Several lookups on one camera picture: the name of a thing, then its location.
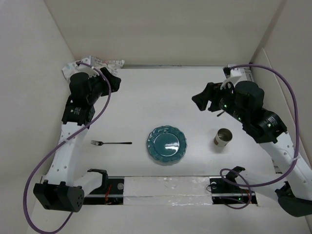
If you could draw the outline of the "patterned cloth placemat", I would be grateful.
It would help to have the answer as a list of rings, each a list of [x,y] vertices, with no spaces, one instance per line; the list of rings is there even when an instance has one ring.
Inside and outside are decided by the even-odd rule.
[[[92,70],[90,67],[76,64],[76,62],[78,62],[78,60],[68,63],[62,68],[63,75],[68,83],[70,82],[70,77],[78,72],[85,72],[90,77],[95,77],[98,75],[98,73]],[[94,56],[88,56],[83,58],[81,62],[89,64],[91,67],[95,67],[98,70],[105,67],[112,75],[116,76],[118,69],[123,67],[125,60],[100,60]]]

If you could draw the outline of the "white brown metal cup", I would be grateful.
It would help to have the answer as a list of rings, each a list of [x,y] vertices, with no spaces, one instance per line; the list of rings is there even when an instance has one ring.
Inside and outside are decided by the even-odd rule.
[[[229,129],[221,128],[214,137],[214,144],[218,147],[225,147],[232,139],[232,132]]]

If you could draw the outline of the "black fork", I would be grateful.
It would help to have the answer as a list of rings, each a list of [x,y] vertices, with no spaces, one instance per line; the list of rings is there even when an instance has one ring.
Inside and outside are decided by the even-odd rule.
[[[92,145],[96,146],[102,146],[105,144],[124,144],[124,145],[131,145],[132,142],[102,142],[102,141],[96,141],[96,140],[91,140]]]

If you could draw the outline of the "teal ceramic plate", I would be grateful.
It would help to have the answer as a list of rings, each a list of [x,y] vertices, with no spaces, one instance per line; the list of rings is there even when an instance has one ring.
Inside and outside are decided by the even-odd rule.
[[[170,125],[159,126],[153,129],[146,140],[149,155],[160,163],[176,163],[187,151],[185,134],[177,127]]]

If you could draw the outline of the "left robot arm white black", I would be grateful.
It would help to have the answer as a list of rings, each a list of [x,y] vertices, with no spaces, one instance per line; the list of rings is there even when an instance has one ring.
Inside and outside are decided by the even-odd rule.
[[[104,169],[89,169],[79,179],[74,178],[80,149],[89,126],[94,121],[94,104],[99,97],[118,91],[121,79],[101,68],[101,75],[90,76],[78,72],[70,77],[70,96],[62,117],[59,143],[53,162],[42,183],[33,193],[47,210],[78,212],[84,198],[92,191],[104,193],[109,182]]]

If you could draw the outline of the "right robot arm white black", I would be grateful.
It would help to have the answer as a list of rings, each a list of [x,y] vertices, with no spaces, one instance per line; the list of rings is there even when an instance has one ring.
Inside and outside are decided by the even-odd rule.
[[[278,114],[263,108],[264,91],[251,81],[232,83],[209,82],[192,97],[200,111],[222,110],[242,123],[243,131],[267,152],[282,175],[268,181],[252,175],[242,167],[228,169],[222,176],[226,188],[237,192],[252,189],[275,201],[294,217],[312,213],[312,170],[301,157],[298,143],[293,143]]]

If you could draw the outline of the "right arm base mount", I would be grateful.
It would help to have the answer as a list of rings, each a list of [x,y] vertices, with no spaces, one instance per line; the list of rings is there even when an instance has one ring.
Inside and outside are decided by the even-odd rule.
[[[219,176],[209,177],[210,184],[206,190],[211,193],[212,203],[228,204],[228,205],[243,205],[251,198],[251,204],[257,205],[255,192],[249,192],[247,189],[241,189],[237,186],[226,183]]]

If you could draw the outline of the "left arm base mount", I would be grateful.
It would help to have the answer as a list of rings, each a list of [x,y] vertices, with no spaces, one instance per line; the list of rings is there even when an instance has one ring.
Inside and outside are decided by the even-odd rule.
[[[93,190],[84,205],[123,205],[124,177],[108,177],[105,188]]]

